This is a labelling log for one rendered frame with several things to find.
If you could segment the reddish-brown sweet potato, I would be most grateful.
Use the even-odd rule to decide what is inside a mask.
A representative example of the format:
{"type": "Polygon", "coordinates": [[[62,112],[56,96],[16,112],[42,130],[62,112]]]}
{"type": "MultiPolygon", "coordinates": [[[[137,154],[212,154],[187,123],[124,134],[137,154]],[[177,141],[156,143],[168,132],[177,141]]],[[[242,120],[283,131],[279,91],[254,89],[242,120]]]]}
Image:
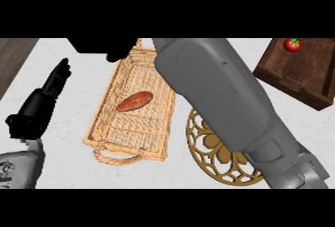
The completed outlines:
{"type": "Polygon", "coordinates": [[[130,97],[127,97],[121,101],[116,107],[116,111],[128,112],[140,109],[152,101],[152,98],[153,98],[153,94],[149,91],[140,91],[134,93],[130,97]]]}

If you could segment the dark brown wooden panel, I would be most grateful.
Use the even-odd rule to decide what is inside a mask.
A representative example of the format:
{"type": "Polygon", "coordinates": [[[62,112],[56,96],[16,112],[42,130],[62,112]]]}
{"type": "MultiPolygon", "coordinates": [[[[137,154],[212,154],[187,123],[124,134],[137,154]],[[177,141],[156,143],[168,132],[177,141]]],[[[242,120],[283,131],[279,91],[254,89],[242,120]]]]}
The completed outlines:
{"type": "Polygon", "coordinates": [[[0,99],[35,47],[38,38],[0,38],[0,99]]]}

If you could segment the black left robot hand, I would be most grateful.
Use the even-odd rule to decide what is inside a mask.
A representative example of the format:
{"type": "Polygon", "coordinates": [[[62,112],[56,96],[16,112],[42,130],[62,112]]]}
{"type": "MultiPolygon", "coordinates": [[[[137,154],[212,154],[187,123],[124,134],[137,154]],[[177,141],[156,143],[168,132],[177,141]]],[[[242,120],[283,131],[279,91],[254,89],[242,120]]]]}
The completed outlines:
{"type": "Polygon", "coordinates": [[[48,127],[56,100],[71,76],[69,68],[68,59],[62,59],[42,87],[31,92],[17,113],[6,117],[12,138],[35,140],[41,137],[48,127]]]}

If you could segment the dark wooden tray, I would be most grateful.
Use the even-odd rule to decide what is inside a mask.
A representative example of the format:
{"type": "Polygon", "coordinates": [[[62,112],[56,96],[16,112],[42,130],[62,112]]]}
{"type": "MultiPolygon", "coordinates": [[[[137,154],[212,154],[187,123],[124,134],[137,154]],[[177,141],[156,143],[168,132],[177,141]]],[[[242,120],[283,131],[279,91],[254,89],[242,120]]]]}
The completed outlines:
{"type": "Polygon", "coordinates": [[[335,99],[335,38],[301,38],[301,49],[287,52],[273,38],[252,74],[317,111],[335,99]]]}

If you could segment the tan wicker basket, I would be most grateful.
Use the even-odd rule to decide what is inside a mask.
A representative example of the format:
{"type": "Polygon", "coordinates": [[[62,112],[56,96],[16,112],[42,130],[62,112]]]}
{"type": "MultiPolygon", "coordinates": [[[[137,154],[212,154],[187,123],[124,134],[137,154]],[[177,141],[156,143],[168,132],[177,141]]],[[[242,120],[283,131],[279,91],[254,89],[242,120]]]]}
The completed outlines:
{"type": "Polygon", "coordinates": [[[82,140],[97,161],[112,166],[162,161],[168,156],[175,92],[155,69],[155,58],[156,50],[137,44],[116,62],[82,140]],[[152,101],[140,109],[119,112],[118,104],[140,91],[153,94],[152,101]]]}

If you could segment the red tomato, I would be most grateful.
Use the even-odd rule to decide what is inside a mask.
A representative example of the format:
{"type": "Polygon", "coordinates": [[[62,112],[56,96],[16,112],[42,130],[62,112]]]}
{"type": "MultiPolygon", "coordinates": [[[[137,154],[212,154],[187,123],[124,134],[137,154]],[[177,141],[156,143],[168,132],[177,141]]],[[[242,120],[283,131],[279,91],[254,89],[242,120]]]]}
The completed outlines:
{"type": "Polygon", "coordinates": [[[287,51],[287,52],[295,52],[301,49],[301,42],[296,38],[287,38],[285,41],[283,41],[283,49],[287,51]]]}

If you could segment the gold round openwork placemat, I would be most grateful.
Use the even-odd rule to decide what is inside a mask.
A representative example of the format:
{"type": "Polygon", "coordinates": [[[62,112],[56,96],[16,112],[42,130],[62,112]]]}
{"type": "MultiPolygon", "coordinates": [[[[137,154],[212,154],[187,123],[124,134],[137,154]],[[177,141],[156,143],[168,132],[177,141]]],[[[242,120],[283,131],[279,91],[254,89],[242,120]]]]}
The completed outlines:
{"type": "Polygon", "coordinates": [[[190,156],[203,173],[221,184],[249,186],[262,180],[242,152],[230,152],[195,109],[186,121],[190,156]]]}

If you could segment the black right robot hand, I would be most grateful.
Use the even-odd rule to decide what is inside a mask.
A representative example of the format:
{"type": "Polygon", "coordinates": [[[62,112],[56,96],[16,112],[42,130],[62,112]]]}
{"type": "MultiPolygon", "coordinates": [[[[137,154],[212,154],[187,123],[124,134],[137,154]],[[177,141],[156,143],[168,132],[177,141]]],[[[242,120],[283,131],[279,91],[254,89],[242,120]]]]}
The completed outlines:
{"type": "Polygon", "coordinates": [[[135,38],[69,38],[78,53],[104,54],[106,61],[113,63],[119,59],[125,59],[131,48],[135,45],[135,38]]]}

